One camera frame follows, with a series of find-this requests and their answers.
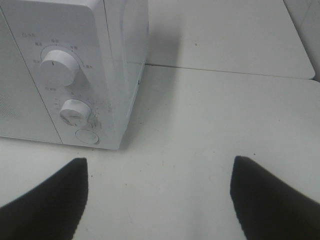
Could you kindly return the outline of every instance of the white wall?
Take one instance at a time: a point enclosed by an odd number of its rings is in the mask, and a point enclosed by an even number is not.
[[[320,82],[320,0],[284,0]]]

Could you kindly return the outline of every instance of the power level knob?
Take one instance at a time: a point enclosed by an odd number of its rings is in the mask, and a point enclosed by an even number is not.
[[[62,50],[52,50],[47,53],[40,64],[42,76],[58,85],[71,85],[80,70],[77,60],[69,53]]]

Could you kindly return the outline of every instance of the white table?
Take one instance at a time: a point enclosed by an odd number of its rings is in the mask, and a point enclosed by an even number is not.
[[[75,240],[245,240],[234,157],[320,202],[319,146],[318,82],[148,66],[119,151],[0,139],[0,206],[87,157]]]
[[[282,0],[149,0],[149,17],[148,64],[315,76]]]

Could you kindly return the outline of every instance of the round button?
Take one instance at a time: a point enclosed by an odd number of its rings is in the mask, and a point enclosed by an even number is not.
[[[79,139],[81,142],[83,142],[85,144],[98,144],[99,143],[98,135],[90,130],[83,130],[83,129],[78,130],[78,131],[76,131],[75,136],[77,139]]]

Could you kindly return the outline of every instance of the microwave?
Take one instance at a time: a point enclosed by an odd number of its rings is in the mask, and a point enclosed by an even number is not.
[[[118,149],[148,35],[148,0],[0,0],[0,136]]]

